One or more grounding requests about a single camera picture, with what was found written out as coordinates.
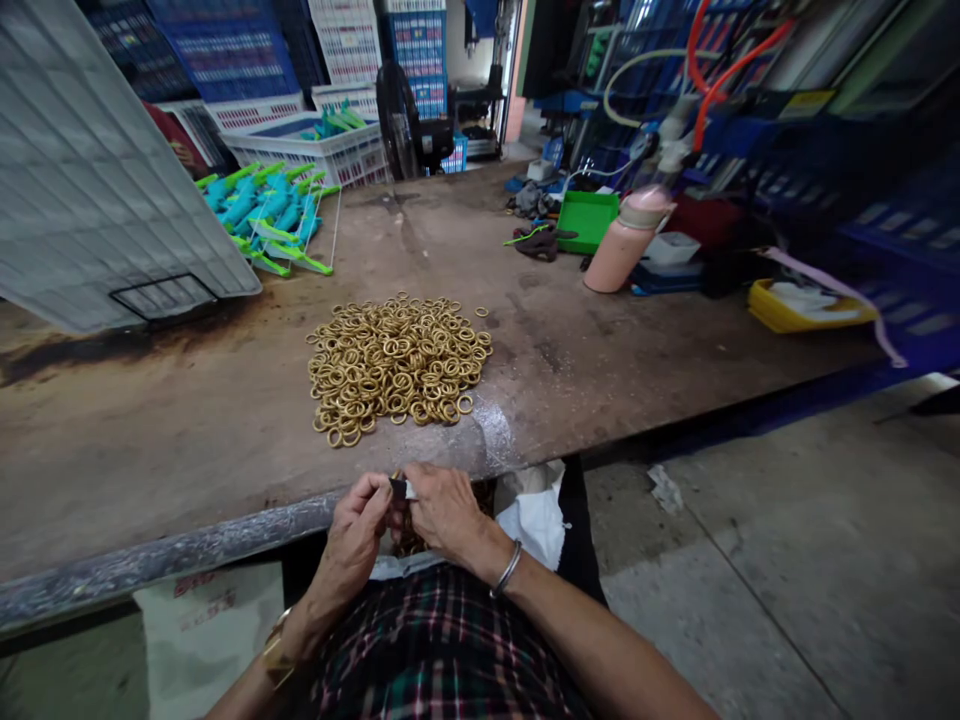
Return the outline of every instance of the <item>silver bangle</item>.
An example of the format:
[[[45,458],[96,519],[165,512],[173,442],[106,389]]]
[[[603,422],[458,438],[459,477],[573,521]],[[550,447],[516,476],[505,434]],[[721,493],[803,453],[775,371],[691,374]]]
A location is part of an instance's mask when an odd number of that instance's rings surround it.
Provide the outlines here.
[[[523,550],[523,545],[519,540],[514,540],[513,545],[513,557],[510,559],[510,564],[507,565],[507,569],[504,570],[503,575],[500,576],[500,582],[497,583],[497,586],[490,589],[490,597],[494,600],[503,592],[503,589],[510,581],[510,576],[513,575],[513,571],[517,569],[517,563],[520,562],[520,552]]]

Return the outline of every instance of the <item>wooden workbench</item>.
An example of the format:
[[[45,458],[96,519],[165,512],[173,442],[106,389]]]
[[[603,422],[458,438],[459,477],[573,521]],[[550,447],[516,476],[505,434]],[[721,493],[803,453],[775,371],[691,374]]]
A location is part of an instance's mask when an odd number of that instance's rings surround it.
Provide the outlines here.
[[[348,191],[334,276],[270,278],[162,333],[66,338],[0,306],[0,628],[309,532],[362,471],[419,459],[489,477],[874,356],[865,333],[778,337],[742,296],[592,293],[579,257],[502,246],[516,171]],[[453,427],[381,421],[333,450],[311,427],[304,336],[334,304],[399,290],[459,300],[493,335],[475,410]]]

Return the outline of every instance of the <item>red hose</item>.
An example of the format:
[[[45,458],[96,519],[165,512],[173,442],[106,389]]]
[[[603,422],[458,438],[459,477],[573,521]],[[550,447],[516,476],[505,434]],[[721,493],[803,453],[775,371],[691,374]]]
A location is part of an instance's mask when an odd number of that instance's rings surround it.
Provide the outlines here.
[[[790,30],[793,28],[794,22],[795,21],[793,20],[793,18],[791,18],[790,20],[787,20],[783,25],[781,25],[776,30],[774,30],[770,34],[770,37],[768,37],[762,43],[757,45],[753,50],[748,52],[742,58],[737,60],[733,65],[731,65],[727,69],[727,71],[717,79],[717,81],[713,84],[713,87],[707,88],[707,94],[703,98],[703,102],[700,103],[700,112],[697,114],[697,125],[696,125],[696,128],[694,129],[694,135],[693,135],[693,151],[694,152],[700,152],[700,150],[703,149],[703,135],[707,130],[707,112],[710,110],[710,106],[714,103],[714,101],[722,102],[722,100],[720,100],[720,96],[721,96],[720,88],[723,87],[727,83],[727,81],[729,81],[730,78],[733,77],[741,68],[753,62],[759,55],[765,53],[767,50],[769,50],[774,45],[776,45],[781,40],[783,40],[783,38],[786,37],[787,33],[789,33]]]
[[[690,39],[687,40],[687,72],[690,79],[697,89],[704,95],[710,92],[710,86],[700,72],[700,65],[697,63],[697,45],[700,44],[700,33],[703,32],[703,18],[707,14],[707,8],[710,7],[711,0],[701,0],[700,7],[697,8],[697,14],[693,17],[693,25],[690,27]]]

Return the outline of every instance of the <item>concrete floor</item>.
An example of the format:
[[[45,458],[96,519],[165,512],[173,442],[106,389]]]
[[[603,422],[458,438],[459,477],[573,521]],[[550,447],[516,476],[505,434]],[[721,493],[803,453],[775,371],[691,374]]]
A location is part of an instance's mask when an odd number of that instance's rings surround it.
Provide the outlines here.
[[[917,381],[760,438],[588,473],[611,608],[725,718],[960,716],[960,418]],[[128,617],[0,660],[0,718],[147,717]]]

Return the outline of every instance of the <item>white cloth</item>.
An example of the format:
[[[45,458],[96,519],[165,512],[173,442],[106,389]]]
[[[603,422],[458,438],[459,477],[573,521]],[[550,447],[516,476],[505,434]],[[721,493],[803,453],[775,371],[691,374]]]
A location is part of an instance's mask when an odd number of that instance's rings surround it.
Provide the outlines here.
[[[551,570],[560,564],[567,532],[559,503],[564,469],[562,460],[552,460],[502,475],[497,479],[493,501],[494,508],[504,507],[497,513],[497,523],[504,532],[519,539],[524,550]],[[406,558],[380,555],[370,579],[407,577],[441,562],[444,559],[429,550]]]

